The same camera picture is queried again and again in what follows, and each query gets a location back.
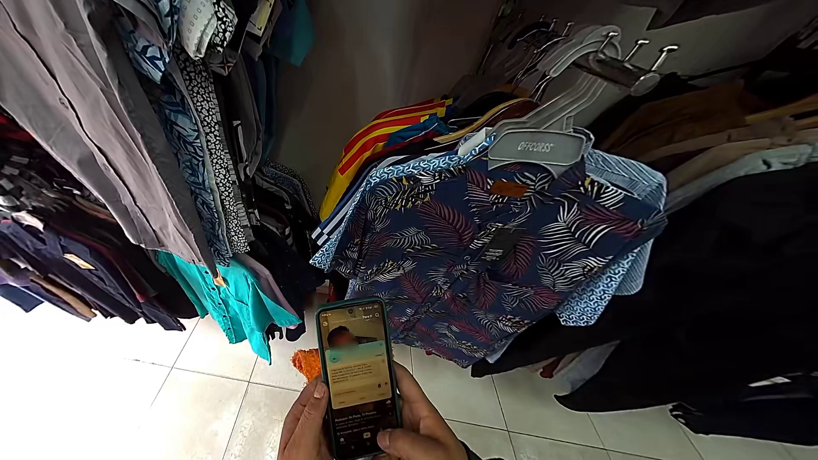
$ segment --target blue leaf print shirt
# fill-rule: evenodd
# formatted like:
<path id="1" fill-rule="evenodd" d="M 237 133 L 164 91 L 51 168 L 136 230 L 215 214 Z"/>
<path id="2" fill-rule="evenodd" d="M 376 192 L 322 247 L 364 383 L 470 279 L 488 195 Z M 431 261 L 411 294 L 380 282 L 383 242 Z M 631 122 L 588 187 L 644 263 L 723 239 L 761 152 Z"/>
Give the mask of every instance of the blue leaf print shirt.
<path id="1" fill-rule="evenodd" d="M 489 138 L 451 167 L 373 178 L 330 268 L 377 295 L 392 338 L 466 367 L 662 229 L 661 210 L 587 176 L 511 163 Z"/>

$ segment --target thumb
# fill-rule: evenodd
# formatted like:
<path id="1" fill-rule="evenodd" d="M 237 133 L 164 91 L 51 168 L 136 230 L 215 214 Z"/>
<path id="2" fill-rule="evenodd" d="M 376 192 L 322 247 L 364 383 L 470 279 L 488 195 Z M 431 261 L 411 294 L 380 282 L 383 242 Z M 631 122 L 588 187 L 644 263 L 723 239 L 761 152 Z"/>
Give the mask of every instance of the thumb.
<path id="1" fill-rule="evenodd" d="M 295 429 L 297 433 L 321 433 L 321 424 L 324 422 L 326 403 L 329 399 L 326 384 L 319 381 L 315 385 L 312 398 L 307 402 L 304 412 L 301 414 L 301 419 Z"/>
<path id="2" fill-rule="evenodd" d="M 403 460 L 437 458 L 435 453 L 441 453 L 440 458 L 445 458 L 446 454 L 445 446 L 437 440 L 400 428 L 378 433 L 378 445 L 384 452 Z"/>

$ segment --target red and yellow striped shirt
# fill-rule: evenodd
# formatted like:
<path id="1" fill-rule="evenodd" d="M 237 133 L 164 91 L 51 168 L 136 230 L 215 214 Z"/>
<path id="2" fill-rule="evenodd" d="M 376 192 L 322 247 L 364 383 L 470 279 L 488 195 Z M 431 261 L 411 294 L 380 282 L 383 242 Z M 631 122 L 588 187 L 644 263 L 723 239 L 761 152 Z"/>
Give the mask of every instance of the red and yellow striped shirt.
<path id="1" fill-rule="evenodd" d="M 324 201 L 321 202 L 321 219 L 326 219 L 344 195 L 355 177 L 361 163 L 389 140 L 389 135 L 407 126 L 420 123 L 436 114 L 444 116 L 452 99 L 430 99 L 411 106 L 380 112 L 372 121 L 355 133 L 341 152 L 341 159 L 330 177 Z"/>

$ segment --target green phone case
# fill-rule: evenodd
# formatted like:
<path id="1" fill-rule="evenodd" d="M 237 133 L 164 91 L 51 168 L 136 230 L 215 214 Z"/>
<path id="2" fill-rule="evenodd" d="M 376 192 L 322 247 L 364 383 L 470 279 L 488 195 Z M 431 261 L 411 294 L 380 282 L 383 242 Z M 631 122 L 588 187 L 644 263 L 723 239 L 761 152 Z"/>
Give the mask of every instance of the green phone case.
<path id="1" fill-rule="evenodd" d="M 318 334 L 318 354 L 321 356 L 321 379 L 327 384 L 329 387 L 329 377 L 326 373 L 326 356 L 324 354 L 324 340 L 321 338 L 321 312 L 327 310 L 334 310 L 334 309 L 341 309 L 341 308 L 349 308 L 355 307 L 363 304 L 372 304 L 377 303 L 380 304 L 383 312 L 384 312 L 384 330 L 386 333 L 386 352 L 389 354 L 389 380 L 390 385 L 392 386 L 392 394 L 395 395 L 395 414 L 398 417 L 398 427 L 401 426 L 401 408 L 400 408 L 400 401 L 398 401 L 398 388 L 397 388 L 397 381 L 395 380 L 395 368 L 392 365 L 392 341 L 389 339 L 389 321 L 386 319 L 386 305 L 384 301 L 381 300 L 379 297 L 367 297 L 365 299 L 352 299 L 352 300 L 341 300 L 340 302 L 332 302 L 331 304 L 325 304 L 324 306 L 320 307 L 318 311 L 315 312 L 315 329 L 316 333 Z M 330 408 L 332 407 L 332 400 L 330 396 L 330 402 L 326 405 L 326 414 L 325 417 L 328 418 L 330 413 Z M 335 456 L 335 429 L 332 426 L 332 423 L 327 420 L 327 425 L 330 428 L 330 441 L 332 444 L 332 451 L 333 451 L 333 458 Z M 366 455 L 362 455 L 361 457 L 357 458 L 345 458 L 343 460 L 358 460 L 359 458 L 368 458 L 373 455 L 377 455 L 379 453 L 383 453 L 383 451 L 377 451 L 374 453 L 368 453 Z"/>

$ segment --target tiled floor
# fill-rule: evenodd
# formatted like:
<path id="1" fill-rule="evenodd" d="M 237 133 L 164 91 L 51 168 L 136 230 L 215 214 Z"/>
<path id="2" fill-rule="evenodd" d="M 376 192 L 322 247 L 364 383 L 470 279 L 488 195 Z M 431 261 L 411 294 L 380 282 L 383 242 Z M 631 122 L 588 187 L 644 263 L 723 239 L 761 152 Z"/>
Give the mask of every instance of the tiled floor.
<path id="1" fill-rule="evenodd" d="M 271 343 L 272 366 L 229 345 L 210 318 L 185 332 L 96 319 L 47 305 L 25 314 L 0 300 L 0 458 L 275 458 L 284 416 L 303 387 L 290 365 L 316 345 Z M 518 370 L 468 371 L 396 345 L 455 433 L 506 460 L 816 460 L 818 449 L 693 435 L 664 408 L 573 413 L 561 389 Z"/>

